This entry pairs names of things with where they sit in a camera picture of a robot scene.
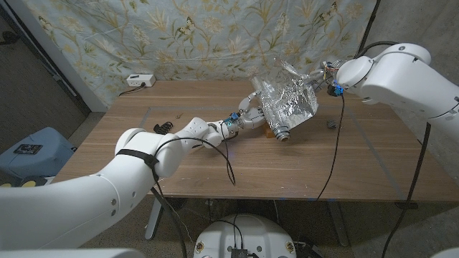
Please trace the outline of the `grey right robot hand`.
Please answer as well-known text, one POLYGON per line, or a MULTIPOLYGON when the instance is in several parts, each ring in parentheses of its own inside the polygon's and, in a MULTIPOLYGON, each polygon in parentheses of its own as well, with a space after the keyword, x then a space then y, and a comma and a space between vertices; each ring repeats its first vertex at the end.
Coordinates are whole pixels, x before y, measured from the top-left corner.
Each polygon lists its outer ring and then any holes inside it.
POLYGON ((315 92, 321 91, 323 88, 327 88, 332 85, 336 79, 339 68, 346 62, 343 59, 337 59, 335 61, 323 61, 320 67, 309 75, 309 82, 315 92))

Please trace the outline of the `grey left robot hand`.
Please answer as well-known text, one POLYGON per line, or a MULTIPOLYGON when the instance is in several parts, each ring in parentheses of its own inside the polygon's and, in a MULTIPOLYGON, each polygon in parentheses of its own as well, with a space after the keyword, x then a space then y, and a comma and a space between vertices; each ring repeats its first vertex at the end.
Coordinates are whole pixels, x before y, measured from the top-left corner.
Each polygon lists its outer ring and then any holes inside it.
POLYGON ((250 103, 259 94, 260 90, 256 90, 244 98, 239 104, 239 118, 237 119, 238 127, 241 129, 255 129, 262 126, 266 119, 260 105, 250 107, 250 103))

